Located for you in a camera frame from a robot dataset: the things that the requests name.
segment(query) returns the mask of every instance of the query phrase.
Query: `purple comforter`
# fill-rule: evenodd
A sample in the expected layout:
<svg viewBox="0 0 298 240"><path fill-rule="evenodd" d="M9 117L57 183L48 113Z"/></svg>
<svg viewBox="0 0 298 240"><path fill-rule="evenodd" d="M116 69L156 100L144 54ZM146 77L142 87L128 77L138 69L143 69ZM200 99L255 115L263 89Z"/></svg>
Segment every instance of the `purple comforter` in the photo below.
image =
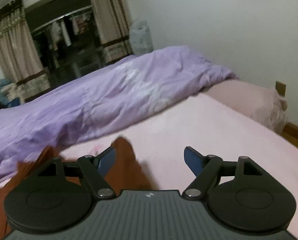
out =
<svg viewBox="0 0 298 240"><path fill-rule="evenodd" d="M235 74L187 46L168 47L0 110L0 180L47 146L65 147L113 133Z"/></svg>

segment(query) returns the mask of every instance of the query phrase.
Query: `gray ribbed panel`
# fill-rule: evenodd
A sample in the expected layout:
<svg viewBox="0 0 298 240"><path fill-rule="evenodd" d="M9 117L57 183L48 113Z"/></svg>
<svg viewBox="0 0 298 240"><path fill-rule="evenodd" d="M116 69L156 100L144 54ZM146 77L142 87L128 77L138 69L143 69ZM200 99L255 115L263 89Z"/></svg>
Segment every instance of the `gray ribbed panel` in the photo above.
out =
<svg viewBox="0 0 298 240"><path fill-rule="evenodd" d="M7 240L294 240L287 232L246 236L223 228L200 202L186 201L177 191L123 191L100 201L90 216L66 231L33 236L12 232Z"/></svg>

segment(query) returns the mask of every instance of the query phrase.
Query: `beige curtain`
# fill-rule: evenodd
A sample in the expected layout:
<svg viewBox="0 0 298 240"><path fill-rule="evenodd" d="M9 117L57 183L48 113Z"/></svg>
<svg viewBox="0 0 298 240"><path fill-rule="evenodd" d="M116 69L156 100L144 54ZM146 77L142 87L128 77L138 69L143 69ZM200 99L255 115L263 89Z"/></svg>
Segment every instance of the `beige curtain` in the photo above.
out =
<svg viewBox="0 0 298 240"><path fill-rule="evenodd" d="M106 62L131 54L130 17L124 0L91 0Z"/></svg>
<svg viewBox="0 0 298 240"><path fill-rule="evenodd" d="M12 82L43 70L25 20L22 0L14 0L0 9L0 66Z"/></svg>

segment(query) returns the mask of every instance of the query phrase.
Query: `pink pillow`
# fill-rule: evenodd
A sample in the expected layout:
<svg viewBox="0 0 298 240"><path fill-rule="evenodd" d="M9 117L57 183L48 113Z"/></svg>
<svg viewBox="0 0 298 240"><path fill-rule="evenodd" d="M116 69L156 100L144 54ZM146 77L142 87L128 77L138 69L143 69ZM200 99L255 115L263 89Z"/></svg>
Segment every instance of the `pink pillow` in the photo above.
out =
<svg viewBox="0 0 298 240"><path fill-rule="evenodd" d="M287 103L277 91L240 80L228 80L214 85L209 96L256 122L280 133L286 124Z"/></svg>

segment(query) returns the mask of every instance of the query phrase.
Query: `round black disc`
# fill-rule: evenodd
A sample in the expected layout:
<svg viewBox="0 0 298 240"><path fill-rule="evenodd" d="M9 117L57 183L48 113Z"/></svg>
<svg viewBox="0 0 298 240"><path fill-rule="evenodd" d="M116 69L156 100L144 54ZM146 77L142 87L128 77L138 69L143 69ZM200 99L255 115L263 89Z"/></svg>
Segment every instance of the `round black disc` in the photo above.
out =
<svg viewBox="0 0 298 240"><path fill-rule="evenodd" d="M65 179L50 178L36 177L7 195L4 209L13 229L30 234L57 232L86 216L90 194Z"/></svg>
<svg viewBox="0 0 298 240"><path fill-rule="evenodd" d="M208 209L222 223L239 231L271 233L285 228L296 202L285 188L229 181L213 188Z"/></svg>

